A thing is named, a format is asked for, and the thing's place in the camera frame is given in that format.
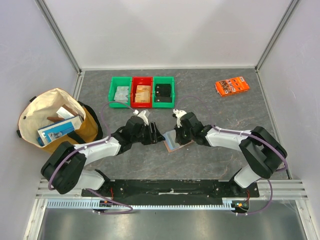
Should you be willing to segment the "tan leather card holder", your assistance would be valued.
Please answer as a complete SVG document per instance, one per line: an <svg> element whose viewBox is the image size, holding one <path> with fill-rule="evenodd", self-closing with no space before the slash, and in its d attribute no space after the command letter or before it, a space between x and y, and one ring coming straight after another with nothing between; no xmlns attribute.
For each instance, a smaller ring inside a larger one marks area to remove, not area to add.
<svg viewBox="0 0 320 240"><path fill-rule="evenodd" d="M163 134L165 140L164 140L164 145L169 153L172 153L174 151L177 151L187 145L190 145L194 141L190 141L187 144L181 145L176 142L176 131L175 130L170 130L167 131Z"/></svg>

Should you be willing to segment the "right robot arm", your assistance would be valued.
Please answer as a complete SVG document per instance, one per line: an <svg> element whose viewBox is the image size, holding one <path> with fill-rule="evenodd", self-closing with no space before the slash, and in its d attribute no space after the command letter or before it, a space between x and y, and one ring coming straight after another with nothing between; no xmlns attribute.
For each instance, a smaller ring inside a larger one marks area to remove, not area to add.
<svg viewBox="0 0 320 240"><path fill-rule="evenodd" d="M203 125L196 115L184 110L173 110L176 118L175 141L185 145L191 141L207 147L223 147L242 152L247 166L231 179L229 191L235 197L242 196L255 181L269 179L274 172L288 168L287 152L263 127L253 130L230 130L215 125Z"/></svg>

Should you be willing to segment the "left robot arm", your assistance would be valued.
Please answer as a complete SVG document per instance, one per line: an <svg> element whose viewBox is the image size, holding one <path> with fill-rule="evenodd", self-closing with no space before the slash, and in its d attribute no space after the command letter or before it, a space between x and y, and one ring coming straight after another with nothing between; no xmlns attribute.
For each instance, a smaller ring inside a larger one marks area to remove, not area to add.
<svg viewBox="0 0 320 240"><path fill-rule="evenodd" d="M85 166L106 157L113 157L131 149L135 143L157 144L165 140L156 124L145 124L138 116L131 117L110 137L90 143L71 144L62 142L41 169L48 180L48 189L64 195L74 188L92 189L98 196L110 191L107 177L99 170L84 170Z"/></svg>

